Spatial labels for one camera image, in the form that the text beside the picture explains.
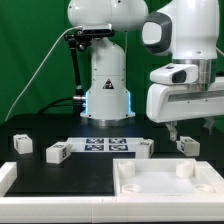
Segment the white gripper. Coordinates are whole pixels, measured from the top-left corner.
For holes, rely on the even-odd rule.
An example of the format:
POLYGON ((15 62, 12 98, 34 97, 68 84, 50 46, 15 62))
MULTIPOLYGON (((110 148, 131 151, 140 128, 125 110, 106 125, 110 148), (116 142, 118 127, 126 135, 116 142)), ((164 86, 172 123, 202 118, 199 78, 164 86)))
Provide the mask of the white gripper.
POLYGON ((207 91, 193 91, 187 85, 153 84, 147 95, 146 114, 156 123, 166 123, 170 140, 177 140, 177 122, 205 118, 209 135, 215 124, 212 116, 224 115, 224 79, 217 79, 207 91))

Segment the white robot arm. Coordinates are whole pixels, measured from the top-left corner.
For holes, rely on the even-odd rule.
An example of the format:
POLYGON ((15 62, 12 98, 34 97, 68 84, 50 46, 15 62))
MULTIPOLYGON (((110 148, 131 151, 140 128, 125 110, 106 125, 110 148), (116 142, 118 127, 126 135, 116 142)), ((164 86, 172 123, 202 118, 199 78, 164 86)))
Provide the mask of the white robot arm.
POLYGON ((150 73, 150 120, 164 123, 175 140, 179 121, 203 118, 211 129, 224 115, 224 77, 216 76, 219 0, 171 0, 154 12, 144 0, 70 0, 67 15, 76 28, 75 48, 92 48, 92 84, 81 113, 85 120, 108 126, 135 115, 124 50, 109 38, 137 29, 151 54, 172 56, 170 64, 150 73))

